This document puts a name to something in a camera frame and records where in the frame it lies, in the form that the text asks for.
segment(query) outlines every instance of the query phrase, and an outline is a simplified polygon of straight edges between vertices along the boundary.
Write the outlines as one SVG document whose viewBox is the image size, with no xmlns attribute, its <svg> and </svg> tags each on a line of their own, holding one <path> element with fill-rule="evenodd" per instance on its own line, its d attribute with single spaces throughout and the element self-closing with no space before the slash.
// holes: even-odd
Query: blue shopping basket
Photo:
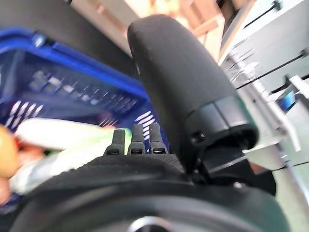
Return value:
<svg viewBox="0 0 309 232">
<path fill-rule="evenodd" d="M 142 84 L 43 34 L 0 31 L 0 123 L 15 131 L 31 117 L 131 128 L 157 121 Z"/>
</svg>

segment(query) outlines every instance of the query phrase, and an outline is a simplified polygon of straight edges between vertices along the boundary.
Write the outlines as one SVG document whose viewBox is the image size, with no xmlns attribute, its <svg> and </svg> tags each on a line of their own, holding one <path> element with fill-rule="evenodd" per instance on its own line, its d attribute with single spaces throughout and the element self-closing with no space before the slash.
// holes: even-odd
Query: black plastic housing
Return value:
<svg viewBox="0 0 309 232">
<path fill-rule="evenodd" d="M 176 20 L 153 15 L 128 29 L 140 78 L 170 145 L 188 172 L 199 153 L 230 136 L 252 148 L 258 130 L 221 68 Z"/>
</svg>

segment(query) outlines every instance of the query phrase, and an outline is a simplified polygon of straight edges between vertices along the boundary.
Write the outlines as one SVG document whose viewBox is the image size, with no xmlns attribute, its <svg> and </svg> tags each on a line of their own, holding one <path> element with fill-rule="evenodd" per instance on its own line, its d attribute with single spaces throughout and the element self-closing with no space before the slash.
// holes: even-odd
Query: metal bolt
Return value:
<svg viewBox="0 0 309 232">
<path fill-rule="evenodd" d="M 235 188 L 237 188 L 237 189 L 241 189 L 243 186 L 242 186 L 242 183 L 240 183 L 240 182 L 235 182 L 234 184 L 233 184 L 233 186 L 235 187 Z"/>
<path fill-rule="evenodd" d="M 36 36 L 34 38 L 34 45 L 36 47 L 41 47 L 45 43 L 45 38 L 43 36 Z"/>
</svg>

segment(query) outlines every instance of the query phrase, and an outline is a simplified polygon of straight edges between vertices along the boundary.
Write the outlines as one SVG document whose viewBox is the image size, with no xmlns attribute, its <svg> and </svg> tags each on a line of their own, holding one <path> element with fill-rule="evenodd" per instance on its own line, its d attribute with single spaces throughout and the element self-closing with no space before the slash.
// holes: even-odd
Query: black textured surface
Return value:
<svg viewBox="0 0 309 232">
<path fill-rule="evenodd" d="M 132 59 L 63 0 L 0 0 L 0 29 L 26 27 L 137 78 Z"/>
<path fill-rule="evenodd" d="M 172 154 L 102 156 L 77 170 L 45 181 L 30 196 L 43 190 L 97 188 L 138 180 L 182 178 L 183 168 Z"/>
</svg>

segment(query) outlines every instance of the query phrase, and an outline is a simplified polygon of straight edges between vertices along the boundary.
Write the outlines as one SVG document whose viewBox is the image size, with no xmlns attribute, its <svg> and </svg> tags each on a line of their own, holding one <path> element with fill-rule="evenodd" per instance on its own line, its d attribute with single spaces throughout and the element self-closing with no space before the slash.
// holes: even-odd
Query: screw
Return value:
<svg viewBox="0 0 309 232">
<path fill-rule="evenodd" d="M 235 182 L 235 183 L 233 184 L 233 186 L 234 186 L 235 188 L 237 188 L 237 189 L 241 189 L 241 188 L 243 187 L 242 183 L 240 183 L 240 182 Z"/>
</svg>

